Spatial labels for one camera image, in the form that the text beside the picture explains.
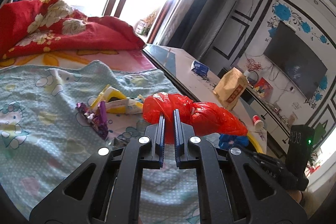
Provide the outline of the right hand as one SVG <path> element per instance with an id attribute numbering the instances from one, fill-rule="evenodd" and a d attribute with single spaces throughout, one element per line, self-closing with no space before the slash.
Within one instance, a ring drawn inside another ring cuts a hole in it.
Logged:
<path id="1" fill-rule="evenodd" d="M 291 196 L 297 203 L 299 203 L 302 207 L 305 205 L 305 200 L 303 197 L 303 192 L 300 190 L 287 190 L 288 195 Z"/>

